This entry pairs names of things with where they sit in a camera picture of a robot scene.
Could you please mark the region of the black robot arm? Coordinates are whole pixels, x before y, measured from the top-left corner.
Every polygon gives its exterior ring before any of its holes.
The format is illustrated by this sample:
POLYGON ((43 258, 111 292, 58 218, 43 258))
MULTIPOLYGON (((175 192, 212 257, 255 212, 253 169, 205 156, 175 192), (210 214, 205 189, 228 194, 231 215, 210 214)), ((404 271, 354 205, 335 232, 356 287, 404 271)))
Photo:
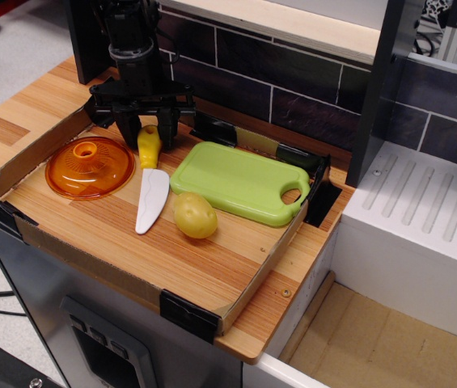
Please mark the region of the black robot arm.
POLYGON ((132 149, 138 147, 141 118, 154 116, 163 148, 170 150, 179 118, 194 115, 196 107, 193 88, 171 80, 164 72, 157 40, 159 4, 95 1, 92 6, 109 39, 108 52, 119 76, 90 88, 95 111, 111 117, 132 149))

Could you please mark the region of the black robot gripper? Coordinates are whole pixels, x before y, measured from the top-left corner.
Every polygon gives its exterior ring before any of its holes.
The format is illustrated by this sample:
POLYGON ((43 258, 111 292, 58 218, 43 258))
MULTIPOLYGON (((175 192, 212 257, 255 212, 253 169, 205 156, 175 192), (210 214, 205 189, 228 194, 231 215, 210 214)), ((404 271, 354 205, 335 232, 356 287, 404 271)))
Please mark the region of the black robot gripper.
POLYGON ((95 111, 113 114, 117 128, 132 150, 138 148, 142 128, 139 116, 157 116, 163 148, 170 150, 179 117, 196 113, 193 88, 166 76, 154 40, 134 48, 116 48, 110 44, 108 52, 116 64, 118 78, 90 87, 95 111))

